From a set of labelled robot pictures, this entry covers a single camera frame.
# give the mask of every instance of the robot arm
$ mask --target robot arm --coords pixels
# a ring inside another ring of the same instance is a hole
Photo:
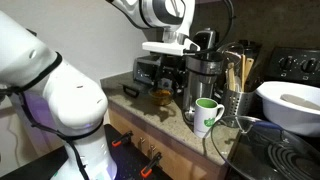
[[[163,43],[145,42],[144,50],[183,56],[183,50],[200,50],[189,37],[194,0],[107,0],[137,28],[164,28]]]
[[[9,87],[0,97],[10,90],[43,97],[59,137],[67,138],[69,158],[52,179],[114,179],[117,167],[101,126],[108,102],[100,86],[1,11],[0,37],[0,84]]]

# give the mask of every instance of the kitchen counter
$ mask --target kitchen counter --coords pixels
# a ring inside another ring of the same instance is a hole
[[[101,80],[101,87],[109,100],[109,108],[118,112],[130,113],[138,117],[143,123],[148,123],[152,127],[175,139],[187,148],[192,149],[201,156],[206,157],[217,165],[225,162],[214,148],[211,138],[201,139],[193,133],[193,127],[188,126],[182,117],[182,96],[178,96],[167,106],[156,106],[151,104],[147,93],[140,93],[137,98],[128,96],[123,92],[122,84],[132,84],[132,73],[125,73]],[[223,131],[217,133],[221,137],[229,136],[235,139],[237,132]],[[225,153],[229,153],[234,141],[228,143],[221,142],[220,148]]]

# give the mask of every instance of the wooden cabinet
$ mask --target wooden cabinet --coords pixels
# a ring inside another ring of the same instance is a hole
[[[224,166],[214,164],[138,117],[110,109],[109,117],[111,125],[122,134],[129,130],[133,132],[133,143],[149,158],[161,152],[159,166],[173,179],[214,180],[225,176]]]

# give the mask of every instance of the power cord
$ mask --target power cord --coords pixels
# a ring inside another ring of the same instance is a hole
[[[228,10],[228,17],[229,17],[229,23],[228,23],[228,28],[227,28],[227,32],[224,34],[222,40],[220,42],[218,42],[214,47],[208,48],[208,49],[204,49],[204,50],[200,50],[200,51],[194,51],[194,50],[183,50],[183,53],[185,55],[196,55],[196,54],[207,54],[210,53],[212,51],[216,51],[223,43],[224,41],[227,39],[227,37],[230,35],[230,32],[233,28],[234,25],[234,19],[236,18],[234,16],[234,7],[232,4],[231,0],[223,0],[224,4],[227,7]]]

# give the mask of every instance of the silver appliance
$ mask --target silver appliance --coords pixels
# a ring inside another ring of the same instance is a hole
[[[213,98],[217,77],[223,71],[224,56],[210,53],[210,59],[188,56],[186,64],[187,85],[183,94],[183,116],[187,124],[193,125],[195,101],[200,97]]]
[[[197,32],[193,38],[193,42],[202,50],[213,47],[215,41],[216,32],[210,28]],[[213,97],[216,80],[222,69],[223,55],[214,51],[186,58],[187,84],[183,94],[182,115],[187,124],[193,125],[195,100]]]

